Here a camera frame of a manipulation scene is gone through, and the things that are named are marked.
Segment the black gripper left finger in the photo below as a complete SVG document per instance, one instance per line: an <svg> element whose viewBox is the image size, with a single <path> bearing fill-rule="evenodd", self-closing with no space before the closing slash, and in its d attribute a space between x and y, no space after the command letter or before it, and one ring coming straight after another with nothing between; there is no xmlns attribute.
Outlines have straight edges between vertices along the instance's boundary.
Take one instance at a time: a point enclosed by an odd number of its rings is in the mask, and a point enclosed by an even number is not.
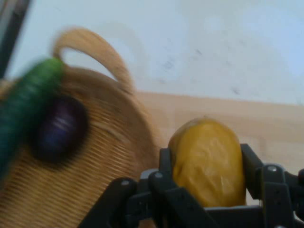
<svg viewBox="0 0 304 228"><path fill-rule="evenodd" d="M80 228L137 228L151 219L158 228L217 228L218 223L172 180L171 152L160 149L159 168L139 182L113 180L80 222Z"/></svg>

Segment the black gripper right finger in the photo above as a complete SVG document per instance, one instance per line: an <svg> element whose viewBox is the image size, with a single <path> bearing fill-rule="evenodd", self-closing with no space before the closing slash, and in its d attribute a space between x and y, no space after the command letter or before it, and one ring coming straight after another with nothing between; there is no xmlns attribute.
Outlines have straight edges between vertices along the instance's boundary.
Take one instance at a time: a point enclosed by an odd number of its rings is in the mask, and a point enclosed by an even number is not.
<svg viewBox="0 0 304 228"><path fill-rule="evenodd" d="M246 188L259 200L265 228L304 226L304 184L302 178L281 165L263 163L248 144L241 144Z"/></svg>

